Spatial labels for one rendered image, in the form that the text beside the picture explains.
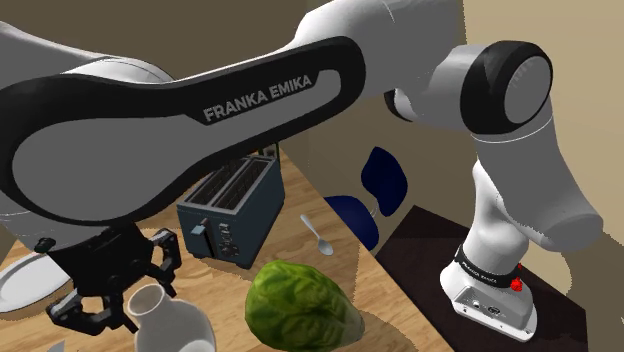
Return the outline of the green lettuce head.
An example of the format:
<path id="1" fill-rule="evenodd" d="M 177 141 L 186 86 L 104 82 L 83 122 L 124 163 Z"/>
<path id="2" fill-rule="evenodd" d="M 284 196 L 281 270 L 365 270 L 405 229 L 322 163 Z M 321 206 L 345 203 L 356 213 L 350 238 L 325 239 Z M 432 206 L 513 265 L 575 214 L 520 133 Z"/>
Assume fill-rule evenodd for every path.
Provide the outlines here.
<path id="1" fill-rule="evenodd" d="M 332 279 L 284 260 L 269 262 L 256 274 L 245 321 L 260 342 L 285 352 L 333 352 L 365 332 L 360 311 Z"/>

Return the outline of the white plate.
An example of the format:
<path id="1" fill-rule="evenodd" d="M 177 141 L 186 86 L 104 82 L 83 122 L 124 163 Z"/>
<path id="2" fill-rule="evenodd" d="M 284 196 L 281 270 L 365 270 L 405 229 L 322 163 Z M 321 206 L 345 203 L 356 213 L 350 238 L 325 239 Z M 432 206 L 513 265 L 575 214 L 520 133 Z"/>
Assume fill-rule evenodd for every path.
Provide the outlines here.
<path id="1" fill-rule="evenodd" d="M 70 282 L 49 256 L 30 253 L 0 271 L 0 314 L 42 302 Z"/>

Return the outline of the silver spoon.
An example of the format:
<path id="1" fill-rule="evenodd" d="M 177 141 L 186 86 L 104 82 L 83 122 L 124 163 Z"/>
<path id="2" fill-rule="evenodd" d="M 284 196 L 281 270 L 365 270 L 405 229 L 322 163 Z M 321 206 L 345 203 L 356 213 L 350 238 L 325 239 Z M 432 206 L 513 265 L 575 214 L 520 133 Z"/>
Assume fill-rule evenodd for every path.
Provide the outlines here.
<path id="1" fill-rule="evenodd" d="M 319 233 L 316 231 L 313 224 L 311 223 L 310 219 L 305 214 L 301 214 L 300 219 L 307 226 L 307 228 L 316 236 L 317 248 L 319 252 L 325 256 L 332 256 L 334 253 L 333 247 L 331 246 L 329 242 L 321 238 L 321 236 L 319 235 Z"/>

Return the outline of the dark blue chair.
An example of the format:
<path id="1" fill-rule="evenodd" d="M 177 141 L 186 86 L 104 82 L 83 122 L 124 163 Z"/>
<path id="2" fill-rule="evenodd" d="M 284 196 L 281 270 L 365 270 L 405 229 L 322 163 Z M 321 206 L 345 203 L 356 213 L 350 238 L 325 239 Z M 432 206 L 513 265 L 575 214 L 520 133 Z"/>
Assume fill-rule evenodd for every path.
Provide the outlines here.
<path id="1" fill-rule="evenodd" d="M 375 198 L 372 210 L 356 197 L 334 195 L 325 201 L 341 218 L 367 250 L 379 243 L 380 234 L 375 216 L 392 216 L 403 203 L 407 191 L 407 177 L 397 159 L 381 147 L 374 147 L 360 174 L 362 186 Z"/>

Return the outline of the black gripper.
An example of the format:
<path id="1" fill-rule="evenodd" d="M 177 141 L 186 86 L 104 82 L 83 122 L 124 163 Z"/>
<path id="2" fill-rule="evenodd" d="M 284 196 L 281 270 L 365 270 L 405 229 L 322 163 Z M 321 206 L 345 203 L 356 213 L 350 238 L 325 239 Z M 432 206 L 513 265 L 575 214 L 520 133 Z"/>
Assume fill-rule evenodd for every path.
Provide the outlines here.
<path id="1" fill-rule="evenodd" d="M 154 245 L 162 250 L 162 263 L 151 262 Z M 132 334 L 139 328 L 124 312 L 122 293 L 144 276 L 158 281 L 172 298 L 172 283 L 182 265 L 177 235 L 162 228 L 150 240 L 134 224 L 106 228 L 80 244 L 49 251 L 48 255 L 72 279 L 74 288 L 46 308 L 58 326 L 91 336 L 125 326 Z M 83 297 L 101 296 L 103 310 L 83 310 Z"/>

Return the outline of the white vase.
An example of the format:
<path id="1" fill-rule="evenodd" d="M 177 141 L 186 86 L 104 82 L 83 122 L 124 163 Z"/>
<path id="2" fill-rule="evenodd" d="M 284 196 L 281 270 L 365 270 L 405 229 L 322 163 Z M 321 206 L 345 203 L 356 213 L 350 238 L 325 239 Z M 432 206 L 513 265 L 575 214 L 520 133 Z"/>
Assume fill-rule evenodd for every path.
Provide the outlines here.
<path id="1" fill-rule="evenodd" d="M 216 352 L 206 314 L 184 300 L 172 299 L 158 284 L 138 289 L 127 303 L 137 320 L 135 352 Z"/>

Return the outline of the dark blue-grey toaster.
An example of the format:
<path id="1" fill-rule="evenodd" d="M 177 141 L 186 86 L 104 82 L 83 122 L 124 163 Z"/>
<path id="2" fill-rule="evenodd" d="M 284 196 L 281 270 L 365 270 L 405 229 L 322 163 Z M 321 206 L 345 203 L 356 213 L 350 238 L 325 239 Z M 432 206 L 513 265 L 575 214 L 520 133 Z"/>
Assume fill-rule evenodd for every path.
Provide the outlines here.
<path id="1" fill-rule="evenodd" d="M 284 200 L 277 158 L 251 155 L 229 162 L 177 203 L 187 251 L 251 268 Z"/>

